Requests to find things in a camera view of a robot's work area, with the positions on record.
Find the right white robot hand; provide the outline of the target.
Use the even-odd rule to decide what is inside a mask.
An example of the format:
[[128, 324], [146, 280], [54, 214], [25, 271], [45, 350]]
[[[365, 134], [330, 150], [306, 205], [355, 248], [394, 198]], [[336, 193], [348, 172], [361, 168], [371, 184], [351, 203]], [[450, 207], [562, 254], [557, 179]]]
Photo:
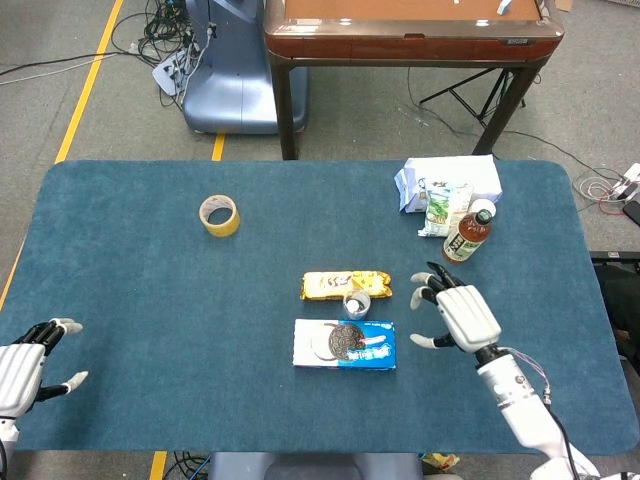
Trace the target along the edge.
[[417, 310], [424, 301], [437, 307], [448, 333], [426, 337], [412, 333], [410, 340], [425, 349], [457, 347], [480, 355], [497, 348], [501, 327], [480, 292], [452, 275], [443, 265], [428, 262], [431, 272], [417, 272], [410, 280], [418, 284], [410, 308]]

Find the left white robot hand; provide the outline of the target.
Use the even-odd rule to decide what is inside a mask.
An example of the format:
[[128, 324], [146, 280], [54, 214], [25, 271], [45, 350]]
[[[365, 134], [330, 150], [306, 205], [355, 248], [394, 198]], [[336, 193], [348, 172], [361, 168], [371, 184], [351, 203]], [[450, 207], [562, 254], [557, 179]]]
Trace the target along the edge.
[[34, 403], [69, 395], [89, 376], [76, 372], [70, 379], [42, 385], [46, 360], [67, 335], [78, 334], [83, 325], [71, 318], [52, 318], [30, 327], [12, 343], [1, 346], [1, 419], [16, 420]]

